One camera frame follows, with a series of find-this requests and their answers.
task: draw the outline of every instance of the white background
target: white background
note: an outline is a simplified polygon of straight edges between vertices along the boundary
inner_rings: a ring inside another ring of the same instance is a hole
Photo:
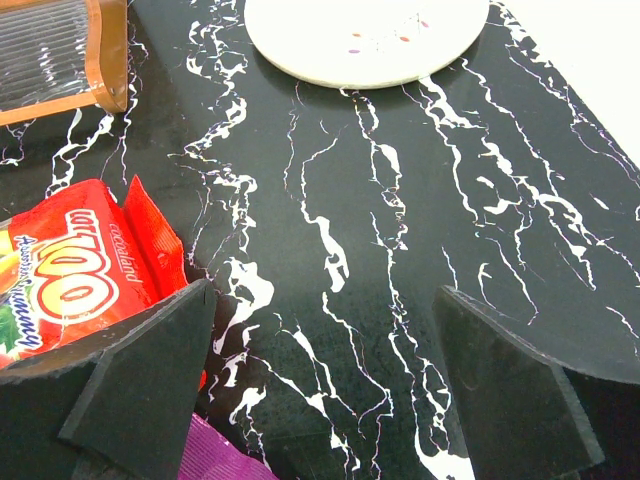
[[[640,0],[502,0],[640,167]]]

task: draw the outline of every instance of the table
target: table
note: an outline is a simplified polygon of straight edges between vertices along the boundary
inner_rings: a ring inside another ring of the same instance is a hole
[[[274,69],[242,6],[135,0],[126,115],[0,131],[0,221],[141,177],[223,295],[198,410],[230,441],[283,479],[472,478],[445,284],[636,361],[638,167],[504,6],[449,68],[366,93]]]

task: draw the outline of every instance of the logo on red bag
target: logo on red bag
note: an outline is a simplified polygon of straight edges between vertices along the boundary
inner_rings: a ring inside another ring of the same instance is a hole
[[[118,299],[118,285],[107,276],[111,259],[93,210],[65,215],[69,233],[36,253],[31,305],[42,320],[61,325],[91,320]]]

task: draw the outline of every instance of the orange framed object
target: orange framed object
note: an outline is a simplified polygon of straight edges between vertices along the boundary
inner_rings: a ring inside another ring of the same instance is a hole
[[[0,0],[0,126],[125,111],[127,54],[127,0]]]

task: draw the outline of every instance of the ribbed panel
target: ribbed panel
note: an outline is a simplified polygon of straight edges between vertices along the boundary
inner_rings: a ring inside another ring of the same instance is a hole
[[[85,0],[0,11],[0,111],[90,90]]]

